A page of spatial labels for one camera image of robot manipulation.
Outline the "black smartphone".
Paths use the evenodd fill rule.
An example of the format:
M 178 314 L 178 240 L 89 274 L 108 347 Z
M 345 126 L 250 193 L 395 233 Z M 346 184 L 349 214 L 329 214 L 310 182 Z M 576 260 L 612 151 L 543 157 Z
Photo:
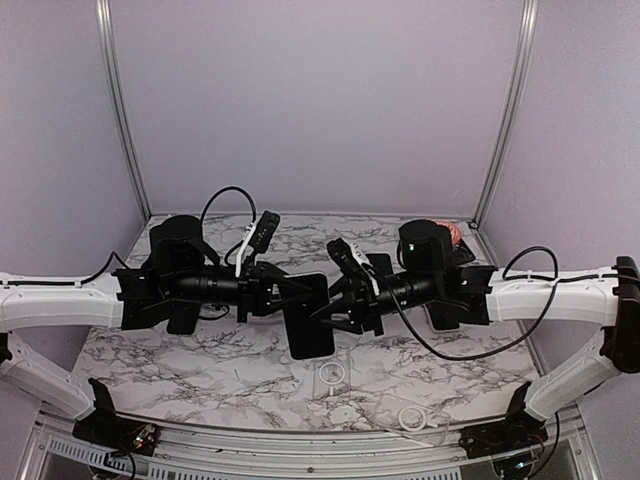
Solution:
M 198 302 L 174 301 L 166 331 L 171 335 L 192 335 L 199 320 L 201 304 Z
M 314 313 L 329 303 L 327 278 L 323 273 L 313 272 L 304 275 L 293 275 L 312 288 Z M 322 326 L 318 320 L 310 320 L 293 310 L 286 311 L 284 316 L 285 330 L 289 352 L 294 360 L 308 360 L 328 357 L 335 352 L 333 331 Z
M 458 306 L 454 303 L 435 300 L 426 305 L 431 325 L 436 331 L 449 331 L 459 328 Z

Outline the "pink smartphone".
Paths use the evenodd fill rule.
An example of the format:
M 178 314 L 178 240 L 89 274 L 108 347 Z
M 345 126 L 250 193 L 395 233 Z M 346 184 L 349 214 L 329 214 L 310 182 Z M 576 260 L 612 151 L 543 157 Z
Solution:
M 390 255 L 386 253 L 372 253 L 367 254 L 366 258 L 373 270 L 372 277 L 379 290 L 389 292 L 389 287 L 395 279 L 395 272 L 393 271 Z

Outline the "clear magsafe phone case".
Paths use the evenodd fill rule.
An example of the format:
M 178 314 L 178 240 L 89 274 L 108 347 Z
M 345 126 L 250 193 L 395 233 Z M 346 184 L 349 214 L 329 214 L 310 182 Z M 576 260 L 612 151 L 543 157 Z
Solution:
M 427 447 L 444 443 L 451 417 L 438 409 L 392 394 L 383 394 L 368 412 L 378 429 Z

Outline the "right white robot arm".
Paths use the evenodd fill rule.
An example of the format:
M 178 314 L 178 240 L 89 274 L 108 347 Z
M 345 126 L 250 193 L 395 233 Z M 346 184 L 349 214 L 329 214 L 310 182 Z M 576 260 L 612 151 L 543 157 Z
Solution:
M 450 229 L 414 220 L 399 229 L 402 272 L 384 274 L 354 243 L 327 245 L 343 277 L 331 288 L 335 302 L 313 314 L 329 325 L 334 313 L 349 316 L 348 330 L 381 334 L 381 318 L 425 305 L 435 326 L 488 325 L 512 320 L 584 321 L 598 325 L 592 339 L 543 377 L 519 387 L 495 430 L 515 448 L 554 413 L 621 374 L 639 371 L 639 269 L 628 256 L 611 267 L 563 273 L 513 271 L 510 266 L 461 267 L 454 262 Z

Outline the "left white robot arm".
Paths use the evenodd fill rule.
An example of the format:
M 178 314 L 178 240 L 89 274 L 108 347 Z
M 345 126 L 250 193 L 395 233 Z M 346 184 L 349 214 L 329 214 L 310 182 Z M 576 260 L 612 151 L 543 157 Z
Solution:
M 87 279 L 1 276 L 1 376 L 49 403 L 106 445 L 125 438 L 108 388 L 80 379 L 29 352 L 17 331 L 40 326 L 98 326 L 124 331 L 165 324 L 172 335 L 194 333 L 201 309 L 234 306 L 239 319 L 268 316 L 304 302 L 312 289 L 268 262 L 249 257 L 222 265 L 200 220 L 166 219 L 149 232 L 150 255 L 138 269 Z

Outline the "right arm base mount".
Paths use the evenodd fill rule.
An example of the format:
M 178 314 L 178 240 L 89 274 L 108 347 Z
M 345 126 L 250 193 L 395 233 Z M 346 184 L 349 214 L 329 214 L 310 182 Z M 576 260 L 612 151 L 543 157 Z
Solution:
M 542 445 L 548 440 L 545 421 L 525 412 L 525 396 L 531 385 L 526 382 L 514 391 L 503 419 L 460 430 L 458 445 L 465 450 L 468 459 Z

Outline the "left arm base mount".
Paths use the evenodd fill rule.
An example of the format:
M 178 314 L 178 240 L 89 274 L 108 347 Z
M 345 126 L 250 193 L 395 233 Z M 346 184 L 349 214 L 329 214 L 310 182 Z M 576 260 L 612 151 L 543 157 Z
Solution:
M 73 437 L 122 454 L 151 457 L 156 449 L 159 426 L 119 416 L 108 388 L 94 378 L 88 382 L 95 397 L 93 411 L 86 418 L 75 421 Z

